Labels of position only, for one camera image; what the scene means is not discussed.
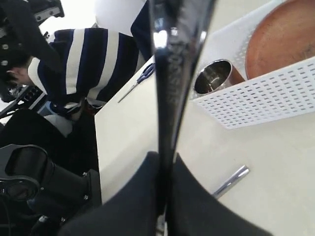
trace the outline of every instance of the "white table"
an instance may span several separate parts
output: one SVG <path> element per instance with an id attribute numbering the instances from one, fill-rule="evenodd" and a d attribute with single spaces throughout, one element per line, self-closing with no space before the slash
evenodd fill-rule
<path id="1" fill-rule="evenodd" d="M 220 0 L 211 31 L 266 2 Z M 95 117 L 103 202 L 126 184 L 147 151 L 157 150 L 154 76 L 117 103 L 141 72 Z M 314 121 L 315 114 L 308 114 L 225 130 L 189 102 L 178 152 L 210 193 L 242 165 L 247 165 L 250 174 L 220 201 L 277 236 L 315 235 Z"/>

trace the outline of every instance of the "perforated basket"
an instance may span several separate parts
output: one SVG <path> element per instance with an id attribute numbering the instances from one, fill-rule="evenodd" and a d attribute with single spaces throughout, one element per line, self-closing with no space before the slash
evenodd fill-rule
<path id="1" fill-rule="evenodd" d="M 228 59 L 246 78 L 245 55 L 259 22 L 284 0 L 274 0 L 209 37 L 199 63 Z M 195 103 L 226 129 L 255 125 L 315 111 L 315 57 L 196 98 Z"/>

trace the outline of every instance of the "striped shirt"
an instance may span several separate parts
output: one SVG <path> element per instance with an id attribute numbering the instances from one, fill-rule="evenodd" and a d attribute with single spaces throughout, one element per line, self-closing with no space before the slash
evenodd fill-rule
<path id="1" fill-rule="evenodd" d="M 63 71 L 34 58 L 29 76 L 48 95 L 52 110 L 65 117 L 80 110 L 82 98 L 104 105 L 145 63 L 132 37 L 107 29 L 59 30 L 49 42 L 61 57 Z"/>

